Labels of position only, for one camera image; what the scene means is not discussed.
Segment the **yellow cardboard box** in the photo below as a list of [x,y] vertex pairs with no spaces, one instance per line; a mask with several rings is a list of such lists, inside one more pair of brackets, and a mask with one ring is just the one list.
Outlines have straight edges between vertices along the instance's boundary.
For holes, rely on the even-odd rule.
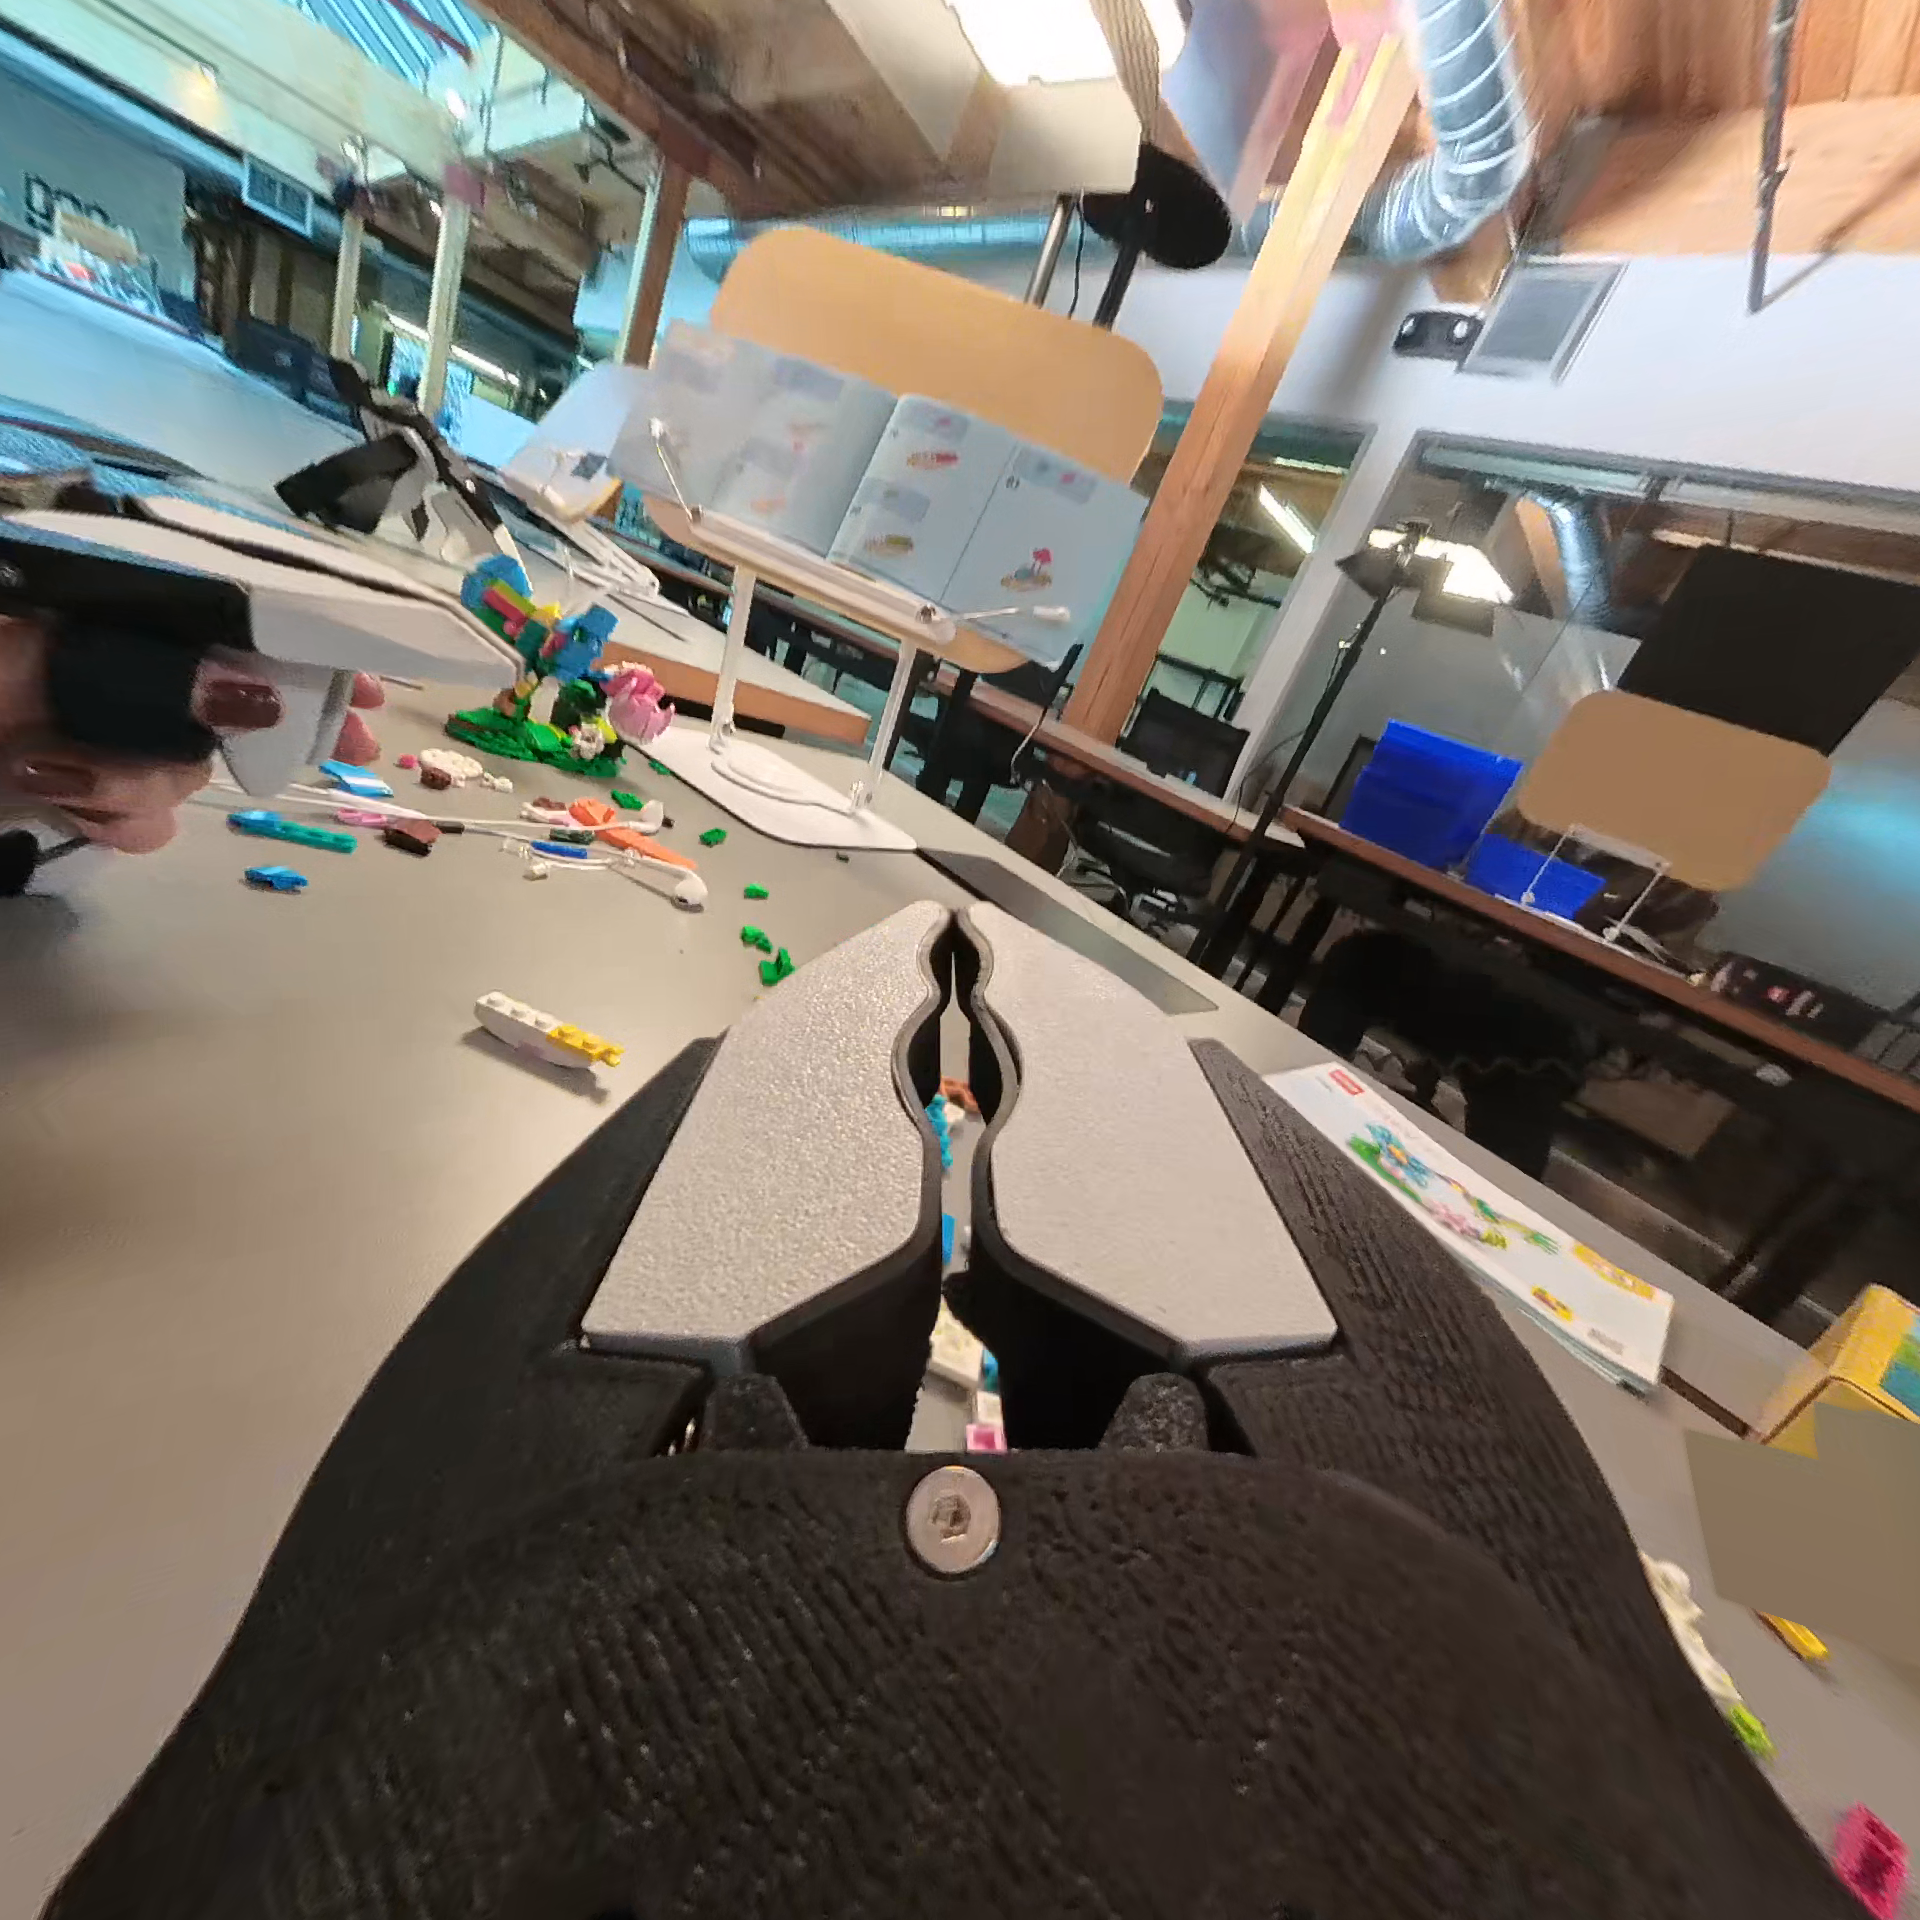
[[1819,1408],[1876,1411],[1918,1422],[1918,1310],[1899,1292],[1864,1288],[1768,1397],[1750,1438],[1814,1456]]

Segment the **clear acrylic book stand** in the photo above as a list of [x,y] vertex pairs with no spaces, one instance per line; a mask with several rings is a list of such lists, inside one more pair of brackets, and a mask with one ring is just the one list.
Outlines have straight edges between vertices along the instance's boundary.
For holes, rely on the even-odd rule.
[[[1017,654],[1005,641],[990,635],[995,619],[1061,629],[1070,610],[1021,601],[952,612],[896,582],[813,556],[800,544],[718,509],[693,506],[681,490],[681,468],[665,421],[649,416],[648,426],[676,500],[675,509],[667,509],[660,498],[652,498],[649,507],[658,513],[660,525],[672,525],[676,537],[731,568],[728,641],[710,696],[707,745],[699,752],[675,750],[667,756],[669,771],[745,825],[788,845],[914,853],[914,837],[882,822],[874,804],[922,668],[952,662],[976,675],[1003,670]],[[736,725],[736,686],[750,652],[754,595],[765,582],[896,643],[896,670],[874,731],[872,755],[846,792],[834,792],[779,752],[752,744]]]

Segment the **silver ventilation duct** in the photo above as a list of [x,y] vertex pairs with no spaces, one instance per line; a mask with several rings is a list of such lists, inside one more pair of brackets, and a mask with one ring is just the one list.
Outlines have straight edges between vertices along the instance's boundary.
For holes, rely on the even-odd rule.
[[1401,17],[1432,146],[1373,186],[1350,241],[1364,256],[1419,265],[1462,249],[1509,209],[1537,133],[1509,5],[1410,3]]

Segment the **person's left hand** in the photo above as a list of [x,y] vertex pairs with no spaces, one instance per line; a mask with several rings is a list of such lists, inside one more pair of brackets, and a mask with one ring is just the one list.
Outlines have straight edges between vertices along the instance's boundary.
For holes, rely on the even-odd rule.
[[[38,800],[81,825],[90,842],[130,854],[165,849],[181,808],[211,779],[211,760],[160,761],[93,750],[64,734],[45,704],[49,637],[28,617],[2,619],[2,787],[8,803]],[[373,677],[353,684],[337,760],[373,765],[379,756],[369,714],[384,707]],[[236,659],[198,668],[198,720],[214,734],[272,729],[277,686]]]

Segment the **colourful lego flower build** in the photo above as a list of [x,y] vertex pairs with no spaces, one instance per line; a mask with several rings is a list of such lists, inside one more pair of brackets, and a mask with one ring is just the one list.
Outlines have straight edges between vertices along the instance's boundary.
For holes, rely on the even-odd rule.
[[524,564],[505,556],[476,562],[460,597],[509,645],[516,678],[491,704],[451,714],[451,740],[563,776],[611,778],[627,750],[649,750],[676,720],[652,668],[603,665],[617,632],[611,608],[537,603]]

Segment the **open instruction booklet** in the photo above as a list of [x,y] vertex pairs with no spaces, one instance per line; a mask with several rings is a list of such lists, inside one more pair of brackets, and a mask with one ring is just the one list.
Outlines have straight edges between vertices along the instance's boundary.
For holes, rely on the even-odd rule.
[[1134,470],[1161,384],[1128,340],[1014,309],[913,346],[933,392],[676,323],[614,445],[680,537],[898,608],[936,643],[973,629],[1045,670],[1102,619],[1146,500]]

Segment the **stack of blue plastic bins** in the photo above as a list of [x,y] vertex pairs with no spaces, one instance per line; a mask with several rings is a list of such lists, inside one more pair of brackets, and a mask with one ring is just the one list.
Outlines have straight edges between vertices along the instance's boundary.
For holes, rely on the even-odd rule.
[[1337,822],[1362,842],[1450,872],[1476,845],[1522,771],[1522,760],[1387,720]]

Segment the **long orange lego piece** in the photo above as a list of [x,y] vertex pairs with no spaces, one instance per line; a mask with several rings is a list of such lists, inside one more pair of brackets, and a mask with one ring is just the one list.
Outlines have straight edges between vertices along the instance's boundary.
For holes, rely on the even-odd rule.
[[619,804],[619,796],[611,800],[573,800],[566,804],[566,818],[573,828],[589,835],[594,849],[617,853],[624,858],[652,859],[681,873],[697,873],[699,865],[664,842],[665,808],[656,800],[642,800],[635,808]]

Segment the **wooden support post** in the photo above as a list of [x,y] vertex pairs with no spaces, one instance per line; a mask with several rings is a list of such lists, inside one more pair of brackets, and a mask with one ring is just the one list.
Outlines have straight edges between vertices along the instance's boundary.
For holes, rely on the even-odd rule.
[[1312,309],[1418,93],[1401,29],[1345,49],[1221,336],[1131,557],[1080,668],[1066,723],[1113,745]]

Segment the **white and yellow lego assembly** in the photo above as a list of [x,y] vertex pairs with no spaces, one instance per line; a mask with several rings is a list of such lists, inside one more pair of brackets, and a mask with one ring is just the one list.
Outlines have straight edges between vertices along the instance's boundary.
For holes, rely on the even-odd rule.
[[477,1026],[520,1057],[565,1072],[614,1069],[624,1046],[587,1028],[549,1016],[505,993],[489,993],[472,1003]]

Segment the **closed lego instruction booklet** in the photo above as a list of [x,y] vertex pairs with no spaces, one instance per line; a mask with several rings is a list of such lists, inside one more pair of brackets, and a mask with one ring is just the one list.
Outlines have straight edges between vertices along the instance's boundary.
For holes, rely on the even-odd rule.
[[1594,1371],[1642,1397],[1662,1384],[1674,1298],[1549,1222],[1408,1121],[1341,1064],[1264,1080],[1419,1221],[1478,1284]]

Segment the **wooden edged table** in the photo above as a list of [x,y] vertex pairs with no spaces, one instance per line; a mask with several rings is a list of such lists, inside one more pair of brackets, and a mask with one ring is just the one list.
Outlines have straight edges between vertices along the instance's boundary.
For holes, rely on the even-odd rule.
[[[724,649],[722,632],[675,603],[621,603],[598,665],[642,665],[676,714],[710,715]],[[861,748],[874,725],[861,709],[757,652],[738,668],[733,720],[745,731],[810,737],[846,750]]]

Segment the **black office chair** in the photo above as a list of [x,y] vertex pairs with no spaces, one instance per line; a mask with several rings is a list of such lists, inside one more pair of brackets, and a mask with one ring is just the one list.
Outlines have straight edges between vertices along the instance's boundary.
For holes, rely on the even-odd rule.
[[1596,1058],[1576,1021],[1378,929],[1329,949],[1298,1028],[1341,1058],[1377,1028],[1413,1044],[1457,1082],[1468,1139],[1533,1181],[1546,1179],[1565,1104]]

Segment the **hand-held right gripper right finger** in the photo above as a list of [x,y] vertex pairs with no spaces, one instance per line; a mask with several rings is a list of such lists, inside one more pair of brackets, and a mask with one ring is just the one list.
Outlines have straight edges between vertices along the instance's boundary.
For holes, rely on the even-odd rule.
[[1003,907],[956,923],[985,1121],[973,1329],[1014,1449],[1093,1449],[1147,1377],[1323,1358],[1337,1320],[1173,1016]]

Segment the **black round object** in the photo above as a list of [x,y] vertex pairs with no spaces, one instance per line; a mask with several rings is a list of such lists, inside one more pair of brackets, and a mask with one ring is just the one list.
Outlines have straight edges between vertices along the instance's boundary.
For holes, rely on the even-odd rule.
[[1129,187],[1083,195],[1080,209],[1085,226],[1120,254],[1131,252],[1173,272],[1218,262],[1235,230],[1212,180],[1149,139],[1138,146]]

